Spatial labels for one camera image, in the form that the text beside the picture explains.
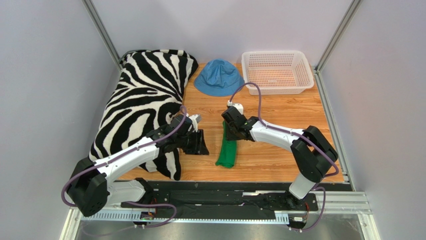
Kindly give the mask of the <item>green t shirt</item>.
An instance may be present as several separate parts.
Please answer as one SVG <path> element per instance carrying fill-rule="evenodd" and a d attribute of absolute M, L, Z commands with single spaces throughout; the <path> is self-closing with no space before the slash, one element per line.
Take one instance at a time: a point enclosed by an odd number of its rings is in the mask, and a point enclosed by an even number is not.
<path fill-rule="evenodd" d="M 227 140 L 227 124 L 225 121 L 222 122 L 222 127 L 221 148 L 215 165 L 230 169 L 234 167 L 236 162 L 237 142 L 235 140 Z"/>

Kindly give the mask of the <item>blue bucket hat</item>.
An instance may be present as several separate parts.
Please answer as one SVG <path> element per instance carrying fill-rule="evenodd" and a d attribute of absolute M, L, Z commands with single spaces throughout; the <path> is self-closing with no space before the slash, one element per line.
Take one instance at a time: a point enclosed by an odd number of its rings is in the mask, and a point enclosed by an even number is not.
<path fill-rule="evenodd" d="M 226 97 L 234 94 L 244 83 L 235 65 L 217 58 L 204 66 L 194 80 L 194 87 L 208 96 Z"/>

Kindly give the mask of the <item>white plastic basket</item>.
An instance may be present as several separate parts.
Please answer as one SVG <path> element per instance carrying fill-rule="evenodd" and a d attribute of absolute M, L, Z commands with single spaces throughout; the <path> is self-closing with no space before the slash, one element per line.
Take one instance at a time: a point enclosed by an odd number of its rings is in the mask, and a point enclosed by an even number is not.
<path fill-rule="evenodd" d="M 246 51 L 241 67 L 251 95 L 298 95 L 315 85 L 308 59 L 298 50 Z"/>

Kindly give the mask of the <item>zebra striped pillow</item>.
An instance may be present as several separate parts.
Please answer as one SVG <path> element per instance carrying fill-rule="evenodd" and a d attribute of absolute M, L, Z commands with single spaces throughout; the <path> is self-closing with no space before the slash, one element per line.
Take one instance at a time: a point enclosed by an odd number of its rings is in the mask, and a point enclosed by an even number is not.
<path fill-rule="evenodd" d="M 181 113 L 185 90 L 199 67 L 179 49 L 127 52 L 88 152 L 91 161 L 114 155 Z"/>

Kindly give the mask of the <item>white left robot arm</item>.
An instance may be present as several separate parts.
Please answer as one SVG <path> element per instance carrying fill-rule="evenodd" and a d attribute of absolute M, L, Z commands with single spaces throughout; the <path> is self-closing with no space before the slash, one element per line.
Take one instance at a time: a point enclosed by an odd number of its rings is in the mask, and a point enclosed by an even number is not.
<path fill-rule="evenodd" d="M 90 217 L 107 205 L 127 203 L 148 205 L 153 202 L 153 188 L 142 179 L 122 181 L 130 170 L 173 153 L 179 149 L 187 155 L 208 155 L 204 131 L 198 128 L 199 114 L 179 114 L 170 124 L 149 132 L 130 147 L 111 156 L 92 161 L 81 159 L 63 189 L 83 216 Z"/>

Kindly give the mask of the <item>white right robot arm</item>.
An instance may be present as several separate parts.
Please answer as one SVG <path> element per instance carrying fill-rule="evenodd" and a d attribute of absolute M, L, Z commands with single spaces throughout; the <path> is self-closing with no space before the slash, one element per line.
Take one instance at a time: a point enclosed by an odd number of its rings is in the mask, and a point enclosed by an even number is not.
<path fill-rule="evenodd" d="M 221 116 L 227 140 L 267 143 L 292 153 L 299 170 L 288 189 L 294 200 L 303 200 L 329 175 L 331 168 L 339 173 L 337 151 L 315 126 L 296 129 L 272 124 L 256 116 L 246 118 L 235 106 L 227 107 Z"/>

